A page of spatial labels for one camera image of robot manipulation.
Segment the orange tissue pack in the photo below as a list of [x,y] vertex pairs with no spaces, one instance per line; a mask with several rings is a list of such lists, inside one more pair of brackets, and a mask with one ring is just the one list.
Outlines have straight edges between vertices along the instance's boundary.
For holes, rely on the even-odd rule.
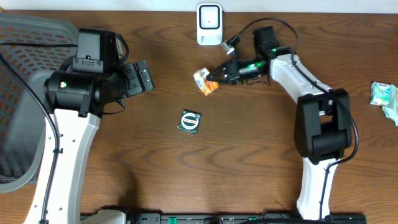
[[213,93],[215,90],[219,88],[219,83],[212,82],[206,79],[206,76],[209,74],[210,72],[206,67],[197,70],[193,74],[195,83],[197,84],[198,88],[205,96],[208,96],[209,94]]

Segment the dark green small box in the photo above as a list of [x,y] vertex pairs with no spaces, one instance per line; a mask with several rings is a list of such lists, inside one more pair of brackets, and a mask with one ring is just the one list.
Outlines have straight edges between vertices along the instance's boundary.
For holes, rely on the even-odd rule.
[[190,134],[198,134],[202,114],[183,110],[177,128]]

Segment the green tissue pack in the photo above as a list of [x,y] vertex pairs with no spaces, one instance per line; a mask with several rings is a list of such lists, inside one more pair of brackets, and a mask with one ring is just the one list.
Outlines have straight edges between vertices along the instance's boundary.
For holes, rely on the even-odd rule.
[[387,106],[390,99],[390,85],[379,82],[371,83],[370,104],[376,106]]

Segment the green wet wipes pack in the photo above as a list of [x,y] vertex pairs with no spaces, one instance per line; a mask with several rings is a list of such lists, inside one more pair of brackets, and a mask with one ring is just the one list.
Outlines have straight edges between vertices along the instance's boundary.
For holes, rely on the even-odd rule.
[[387,106],[383,106],[382,110],[386,118],[393,120],[394,124],[398,126],[398,118],[397,118],[397,87],[393,84],[390,85],[389,91],[389,103]]

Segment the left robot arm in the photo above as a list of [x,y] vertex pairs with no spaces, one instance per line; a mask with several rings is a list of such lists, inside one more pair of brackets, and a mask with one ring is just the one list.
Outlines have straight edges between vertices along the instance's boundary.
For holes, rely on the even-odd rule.
[[81,222],[86,163],[105,106],[154,88],[146,62],[128,60],[122,35],[82,28],[75,47],[44,83],[45,146],[26,223]]

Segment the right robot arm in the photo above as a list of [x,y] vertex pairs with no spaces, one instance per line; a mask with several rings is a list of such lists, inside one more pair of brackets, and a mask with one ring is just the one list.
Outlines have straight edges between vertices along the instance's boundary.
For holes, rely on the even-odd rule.
[[349,96],[323,84],[301,63],[291,47],[281,47],[271,26],[253,32],[256,56],[239,58],[238,35],[221,46],[230,56],[206,80],[230,85],[266,75],[293,99],[296,107],[294,142],[303,158],[303,176],[296,210],[305,220],[330,216],[331,186],[338,164],[352,142]]

